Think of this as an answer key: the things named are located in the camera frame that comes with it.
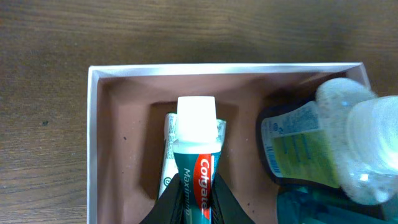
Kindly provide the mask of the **clear soap pump bottle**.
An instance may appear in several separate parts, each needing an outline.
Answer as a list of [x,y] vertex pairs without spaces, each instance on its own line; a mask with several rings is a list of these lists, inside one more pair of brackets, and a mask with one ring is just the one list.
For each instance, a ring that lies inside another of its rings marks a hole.
[[340,189],[377,205],[397,195],[397,97],[349,78],[309,97],[263,109],[256,121],[262,163],[278,185]]

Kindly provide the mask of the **green Colgate toothpaste tube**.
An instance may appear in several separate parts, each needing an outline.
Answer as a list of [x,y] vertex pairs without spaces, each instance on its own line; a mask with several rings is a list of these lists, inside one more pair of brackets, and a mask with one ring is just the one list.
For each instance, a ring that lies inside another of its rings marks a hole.
[[211,191],[222,143],[213,96],[177,100],[175,162],[183,194],[183,222],[211,223]]

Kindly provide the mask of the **teal mouthwash bottle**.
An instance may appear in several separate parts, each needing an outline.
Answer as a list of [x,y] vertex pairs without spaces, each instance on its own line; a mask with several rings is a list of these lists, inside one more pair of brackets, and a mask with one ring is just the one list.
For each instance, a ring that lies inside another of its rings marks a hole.
[[282,187],[277,219],[279,223],[397,223],[397,197],[379,205],[361,205],[340,189]]

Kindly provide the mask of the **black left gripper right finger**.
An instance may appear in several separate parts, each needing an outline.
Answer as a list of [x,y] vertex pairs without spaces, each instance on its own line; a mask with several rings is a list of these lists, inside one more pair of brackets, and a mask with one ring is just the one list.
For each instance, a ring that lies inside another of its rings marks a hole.
[[219,173],[211,187],[212,224],[254,224]]

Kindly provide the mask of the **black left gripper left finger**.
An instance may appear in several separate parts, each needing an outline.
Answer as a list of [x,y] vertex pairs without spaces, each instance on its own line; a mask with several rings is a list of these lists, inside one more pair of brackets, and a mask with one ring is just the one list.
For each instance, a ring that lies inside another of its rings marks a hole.
[[175,174],[149,214],[140,224],[183,223],[183,192],[180,176]]

